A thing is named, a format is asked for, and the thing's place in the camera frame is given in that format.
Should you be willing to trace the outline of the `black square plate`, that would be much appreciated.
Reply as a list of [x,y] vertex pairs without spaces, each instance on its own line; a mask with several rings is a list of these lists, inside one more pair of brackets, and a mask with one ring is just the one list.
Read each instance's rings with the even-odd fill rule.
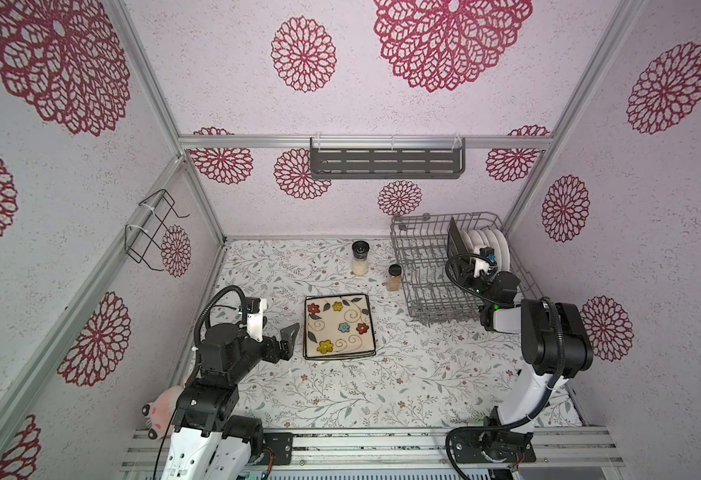
[[369,296],[364,293],[306,297],[302,356],[377,352]]
[[447,259],[469,265],[470,250],[462,239],[461,232],[454,217],[450,218],[447,232]]

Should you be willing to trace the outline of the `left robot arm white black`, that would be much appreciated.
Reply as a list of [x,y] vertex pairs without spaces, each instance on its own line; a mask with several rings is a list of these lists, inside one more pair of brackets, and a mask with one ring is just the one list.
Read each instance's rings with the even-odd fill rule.
[[280,330],[280,337],[258,341],[236,324],[220,323],[206,331],[196,349],[200,375],[176,401],[162,478],[236,479],[262,457],[262,422],[234,414],[238,383],[262,361],[292,359],[298,332],[300,324],[294,323]]

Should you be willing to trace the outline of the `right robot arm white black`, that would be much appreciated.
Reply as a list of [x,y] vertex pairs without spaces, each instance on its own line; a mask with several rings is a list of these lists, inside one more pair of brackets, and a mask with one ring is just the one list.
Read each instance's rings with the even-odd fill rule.
[[515,304],[519,278],[500,271],[494,261],[480,254],[451,256],[445,273],[458,289],[481,301],[478,318],[486,331],[519,336],[525,362],[509,396],[484,426],[472,430],[530,434],[531,422],[550,396],[592,366],[594,351],[578,307],[548,297]]

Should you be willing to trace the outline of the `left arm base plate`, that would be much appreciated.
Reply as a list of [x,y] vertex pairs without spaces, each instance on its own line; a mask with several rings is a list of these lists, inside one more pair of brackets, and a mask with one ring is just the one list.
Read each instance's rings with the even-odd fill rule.
[[256,458],[254,465],[268,467],[288,466],[292,464],[294,453],[294,434],[292,432],[276,431],[264,433],[264,450]]

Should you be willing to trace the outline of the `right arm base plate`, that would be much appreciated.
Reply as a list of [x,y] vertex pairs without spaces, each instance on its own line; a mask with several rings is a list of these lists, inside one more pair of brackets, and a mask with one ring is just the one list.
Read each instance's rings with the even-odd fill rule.
[[533,463],[532,433],[460,427],[446,435],[447,455],[457,464]]

